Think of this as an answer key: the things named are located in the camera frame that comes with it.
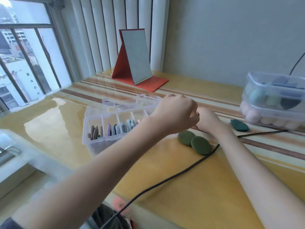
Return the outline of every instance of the hand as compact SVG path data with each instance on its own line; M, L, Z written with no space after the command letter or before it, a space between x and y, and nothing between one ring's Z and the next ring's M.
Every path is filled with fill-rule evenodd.
M225 127L225 124L218 118L215 112L207 108L198 108L197 113L200 120L196 126L200 130L215 136L219 130Z
M165 96L149 116L166 135L185 131L199 121L196 114L197 103L185 96L169 94Z

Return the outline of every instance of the plastic box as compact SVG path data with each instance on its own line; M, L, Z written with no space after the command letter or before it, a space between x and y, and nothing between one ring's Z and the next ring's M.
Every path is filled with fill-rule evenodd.
M240 109L249 123L294 130L305 122L305 78L250 72Z
M142 120L155 110L160 100L159 96L140 94L131 100L104 99L100 108L88 106L84 118L82 143L87 146L90 155L95 156L127 134L122 132L120 122L126 123L127 119ZM121 133L108 136L108 123L117 124ZM96 140L90 140L88 137L92 125L98 126L99 129L101 126L103 128L103 134Z

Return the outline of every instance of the person's right arm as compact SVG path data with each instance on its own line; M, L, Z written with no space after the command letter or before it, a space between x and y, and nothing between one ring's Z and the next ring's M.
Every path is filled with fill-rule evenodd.
M269 171L214 112L206 108L198 108L197 112L200 116L197 127L218 140L264 227L305 228L305 203Z

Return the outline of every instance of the person's left arm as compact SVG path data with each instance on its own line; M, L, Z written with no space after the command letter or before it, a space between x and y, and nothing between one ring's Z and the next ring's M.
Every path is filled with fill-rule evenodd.
M122 139L12 218L24 229L79 228L147 150L165 136L198 123L196 109L192 99L166 96L152 115Z

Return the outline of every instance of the olive green oval object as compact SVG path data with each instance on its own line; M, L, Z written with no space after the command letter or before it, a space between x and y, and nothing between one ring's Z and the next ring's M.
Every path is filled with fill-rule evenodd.
M244 122L239 121L239 120L231 120L231 125L232 127L239 132L247 132L249 131L248 125L246 125Z
M193 137L191 140L191 146L197 153L201 155L207 155L212 151L212 147L208 140L201 136Z
M191 146L191 140L195 136L196 136L195 134L187 130L178 134L178 138L180 142L187 146Z

